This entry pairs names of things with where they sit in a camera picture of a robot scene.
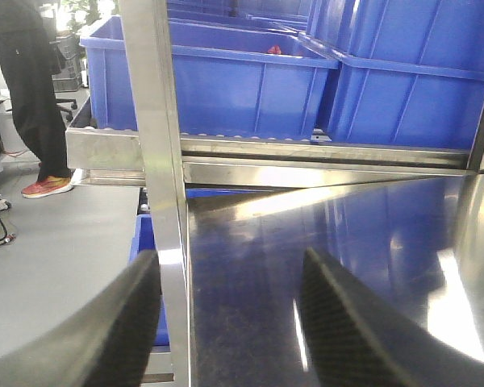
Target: blue bin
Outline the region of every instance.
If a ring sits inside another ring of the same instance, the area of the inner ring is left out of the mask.
[[[484,72],[484,0],[315,0],[307,34],[360,58]]]
[[[170,32],[181,131],[310,139],[337,60],[290,35],[177,22]],[[120,18],[99,25],[81,45],[99,127],[136,129]],[[274,45],[285,55],[267,54]]]
[[[323,49],[342,63],[327,82],[317,120],[333,141],[471,149],[484,103],[484,72]]]
[[[225,16],[232,12],[230,0],[167,0],[167,8]]]
[[[169,18],[173,21],[185,20],[187,23],[197,22],[205,23],[207,25],[251,31],[279,32],[290,35],[298,34],[296,30],[280,26],[277,23],[266,22],[264,20],[233,18],[222,15],[202,14],[199,12],[188,12],[183,10],[169,10]]]
[[[240,10],[277,19],[294,15],[307,17],[311,4],[312,0],[238,0]]]

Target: shoe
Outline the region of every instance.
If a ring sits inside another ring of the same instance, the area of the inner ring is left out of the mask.
[[[62,194],[73,188],[69,177],[49,176],[43,181],[37,181],[34,184],[22,189],[22,195],[27,199],[44,198],[53,194]]]

